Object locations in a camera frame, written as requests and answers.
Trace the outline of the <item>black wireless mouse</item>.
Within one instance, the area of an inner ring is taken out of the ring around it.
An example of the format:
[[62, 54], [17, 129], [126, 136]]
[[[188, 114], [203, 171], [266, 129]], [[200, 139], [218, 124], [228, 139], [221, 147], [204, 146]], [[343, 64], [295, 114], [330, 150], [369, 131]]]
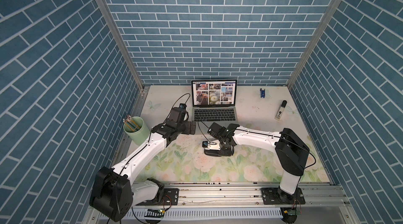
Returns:
[[219, 150], [216, 149], [204, 149], [204, 154], [207, 156], [221, 157]]

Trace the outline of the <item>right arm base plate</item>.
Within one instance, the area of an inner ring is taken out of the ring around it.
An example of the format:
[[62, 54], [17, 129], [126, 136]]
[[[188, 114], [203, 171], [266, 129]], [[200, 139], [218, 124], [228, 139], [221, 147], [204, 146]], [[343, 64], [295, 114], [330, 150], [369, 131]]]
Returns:
[[261, 188], [263, 203], [265, 205], [293, 205], [305, 204], [305, 198], [301, 188], [297, 188], [294, 194], [288, 194], [278, 188]]

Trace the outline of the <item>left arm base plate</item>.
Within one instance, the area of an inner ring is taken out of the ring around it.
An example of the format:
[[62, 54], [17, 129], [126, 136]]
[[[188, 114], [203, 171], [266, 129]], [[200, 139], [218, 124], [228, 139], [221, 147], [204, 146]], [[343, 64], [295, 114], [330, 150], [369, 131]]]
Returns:
[[158, 206], [176, 206], [178, 204], [179, 189], [178, 188], [166, 188], [157, 192], [156, 197], [151, 200], [151, 205]]

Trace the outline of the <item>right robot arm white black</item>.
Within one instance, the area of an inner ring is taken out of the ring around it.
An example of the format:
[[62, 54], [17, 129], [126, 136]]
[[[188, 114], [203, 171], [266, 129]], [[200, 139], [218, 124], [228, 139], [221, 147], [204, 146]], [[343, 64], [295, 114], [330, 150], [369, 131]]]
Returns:
[[277, 155], [283, 169], [281, 182], [278, 188], [269, 187], [261, 190], [265, 205], [305, 204], [298, 184], [305, 169], [308, 168], [307, 159], [311, 153], [309, 147], [293, 130], [284, 128], [280, 132], [264, 132], [238, 124], [223, 127], [213, 123], [207, 133], [214, 138], [213, 141], [202, 143], [204, 153], [208, 156], [230, 157], [237, 145], [257, 147]]

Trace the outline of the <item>silver laptop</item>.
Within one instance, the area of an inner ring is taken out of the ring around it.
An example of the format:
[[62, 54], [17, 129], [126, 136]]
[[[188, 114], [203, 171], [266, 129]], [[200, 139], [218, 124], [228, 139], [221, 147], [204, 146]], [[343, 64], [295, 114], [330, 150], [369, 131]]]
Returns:
[[210, 127], [238, 124], [237, 80], [192, 80], [192, 120]]

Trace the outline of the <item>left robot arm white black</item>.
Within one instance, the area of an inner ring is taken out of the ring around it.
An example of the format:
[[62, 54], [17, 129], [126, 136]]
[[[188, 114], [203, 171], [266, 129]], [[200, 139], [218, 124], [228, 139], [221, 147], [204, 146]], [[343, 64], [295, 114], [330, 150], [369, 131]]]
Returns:
[[195, 127], [195, 122], [189, 120], [186, 104], [173, 107], [168, 118], [152, 128], [138, 149], [113, 167], [102, 167], [96, 173], [89, 205], [118, 222], [134, 205], [143, 202], [160, 204], [165, 188], [162, 182], [153, 178], [138, 184], [134, 181], [145, 166], [180, 134], [195, 134]]

